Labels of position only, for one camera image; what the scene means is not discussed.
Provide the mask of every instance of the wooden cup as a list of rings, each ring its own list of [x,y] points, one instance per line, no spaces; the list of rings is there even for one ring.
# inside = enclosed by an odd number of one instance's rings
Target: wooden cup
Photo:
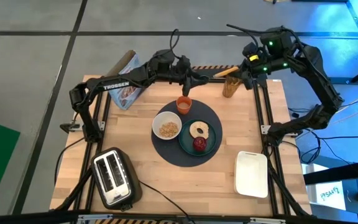
[[[191,99],[187,96],[181,96],[177,99],[177,110],[181,114],[187,114],[189,113],[189,110],[191,108]]]
[[[225,78],[222,95],[226,98],[230,98],[241,85],[241,79],[231,77],[230,75],[226,75]]]

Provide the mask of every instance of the green plate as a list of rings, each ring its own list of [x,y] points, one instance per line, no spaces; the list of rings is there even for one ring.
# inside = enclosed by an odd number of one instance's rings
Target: green plate
[[[203,152],[198,152],[193,148],[194,138],[190,134],[190,126],[196,121],[204,122],[208,125],[208,139],[206,140],[206,148]],[[216,133],[214,128],[206,121],[200,119],[192,119],[187,121],[182,127],[179,134],[179,143],[183,150],[193,156],[204,156],[212,152],[216,145]]]

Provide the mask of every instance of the cereal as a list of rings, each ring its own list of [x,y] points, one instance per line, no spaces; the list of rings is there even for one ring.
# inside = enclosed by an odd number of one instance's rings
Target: cereal
[[[161,136],[166,137],[166,138],[176,135],[176,133],[178,131],[179,131],[178,125],[175,124],[174,122],[165,123],[160,128]]]

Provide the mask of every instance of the white plate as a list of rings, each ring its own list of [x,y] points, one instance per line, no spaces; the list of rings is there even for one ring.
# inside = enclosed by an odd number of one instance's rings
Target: white plate
[[[241,195],[267,197],[267,158],[258,153],[238,153],[234,164],[234,191]]]

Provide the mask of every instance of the white bowl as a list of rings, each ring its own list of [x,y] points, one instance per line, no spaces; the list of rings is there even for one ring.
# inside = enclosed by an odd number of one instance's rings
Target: white bowl
[[[174,122],[178,126],[178,132],[172,137],[163,137],[160,134],[160,128],[163,124],[166,124],[168,122]],[[152,130],[153,130],[154,134],[157,137],[159,137],[160,139],[171,140],[171,139],[175,138],[176,136],[178,136],[178,134],[181,130],[181,119],[179,118],[179,116],[177,114],[169,112],[169,111],[159,113],[153,120]]]

